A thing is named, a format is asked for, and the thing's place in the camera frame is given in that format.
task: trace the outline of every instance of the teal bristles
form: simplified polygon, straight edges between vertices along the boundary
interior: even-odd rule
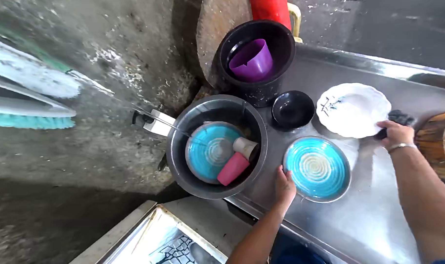
[[[28,117],[0,114],[0,126],[32,129],[58,129],[74,126],[70,117]]]

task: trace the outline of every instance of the white plate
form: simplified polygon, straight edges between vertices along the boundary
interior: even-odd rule
[[[361,139],[377,134],[377,122],[387,119],[392,106],[385,95],[364,84],[340,84],[317,101],[320,122],[333,133]]]

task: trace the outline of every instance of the blue swirl plate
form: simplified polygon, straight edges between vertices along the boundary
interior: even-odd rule
[[[218,174],[234,155],[234,141],[242,136],[236,126],[226,122],[210,122],[200,126],[188,139],[185,148],[190,171],[206,183],[220,184]]]
[[[351,182],[350,166],[340,148],[316,136],[294,141],[284,154],[283,168],[292,171],[297,192],[310,201],[336,201]]]

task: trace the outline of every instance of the dark metal basin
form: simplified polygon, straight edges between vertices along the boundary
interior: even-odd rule
[[[247,139],[261,144],[259,153],[250,166],[228,186],[214,185],[201,181],[185,160],[188,137],[172,130],[167,143],[167,162],[177,183],[192,195],[206,199],[221,199],[237,194],[250,185],[265,162],[267,150],[266,127],[255,108],[231,95],[213,95],[196,101],[177,118],[175,126],[191,134],[204,121],[224,121],[234,124]]]

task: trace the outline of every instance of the red container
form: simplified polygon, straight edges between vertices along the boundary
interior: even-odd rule
[[[287,0],[250,0],[254,20],[277,21],[291,30]]]
[[[227,186],[250,165],[249,161],[239,152],[236,152],[218,174],[218,181]]]

